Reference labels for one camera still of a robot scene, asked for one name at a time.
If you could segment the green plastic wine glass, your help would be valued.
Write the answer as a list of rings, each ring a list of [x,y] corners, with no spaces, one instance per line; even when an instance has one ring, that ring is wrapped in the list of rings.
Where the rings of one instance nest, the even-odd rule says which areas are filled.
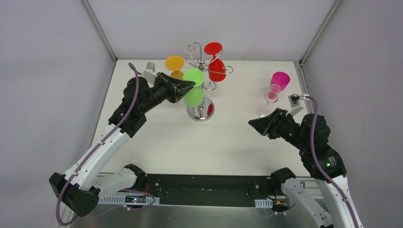
[[[184,103],[189,107],[196,107],[203,101],[203,89],[201,87],[204,82],[204,74],[197,68],[188,69],[183,74],[183,80],[194,81],[196,85],[194,88],[183,98]]]

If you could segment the chrome wine glass rack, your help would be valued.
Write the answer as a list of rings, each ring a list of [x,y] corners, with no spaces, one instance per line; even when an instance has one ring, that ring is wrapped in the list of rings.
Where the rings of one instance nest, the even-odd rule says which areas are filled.
[[[214,115],[215,104],[205,92],[215,90],[217,83],[222,82],[234,69],[220,59],[223,54],[220,42],[210,42],[204,47],[192,42],[188,44],[187,52],[190,60],[185,59],[184,62],[194,68],[188,75],[192,76],[196,86],[183,99],[186,112],[192,120],[207,121]]]

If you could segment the magenta plastic wine glass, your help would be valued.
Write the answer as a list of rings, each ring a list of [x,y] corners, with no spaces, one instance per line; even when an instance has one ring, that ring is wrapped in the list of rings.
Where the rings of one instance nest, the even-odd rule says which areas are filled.
[[[267,98],[270,102],[277,102],[278,95],[281,91],[283,91],[288,84],[290,83],[290,77],[285,72],[276,72],[273,74],[272,79],[270,81],[270,88],[267,94]]]

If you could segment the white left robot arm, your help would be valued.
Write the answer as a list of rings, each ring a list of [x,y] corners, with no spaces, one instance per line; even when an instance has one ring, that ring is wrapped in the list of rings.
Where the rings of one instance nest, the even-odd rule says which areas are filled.
[[[146,78],[135,75],[123,90],[121,104],[94,145],[63,174],[55,172],[49,183],[57,197],[56,218],[61,221],[64,204],[76,217],[88,215],[98,202],[121,190],[140,192],[145,186],[144,172],[133,164],[99,178],[98,175],[114,154],[125,145],[147,121],[145,114],[168,101],[179,102],[195,88],[194,81],[180,80],[159,72],[149,86]]]

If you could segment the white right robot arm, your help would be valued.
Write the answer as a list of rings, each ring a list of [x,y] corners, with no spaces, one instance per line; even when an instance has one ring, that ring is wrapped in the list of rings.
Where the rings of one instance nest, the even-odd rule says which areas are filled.
[[[259,134],[282,138],[299,150],[303,166],[318,185],[328,210],[325,211],[303,188],[289,168],[271,173],[270,190],[286,194],[308,221],[318,228],[360,228],[348,187],[341,156],[328,145],[330,128],[323,116],[307,114],[300,124],[290,111],[277,108],[270,115],[248,122]]]

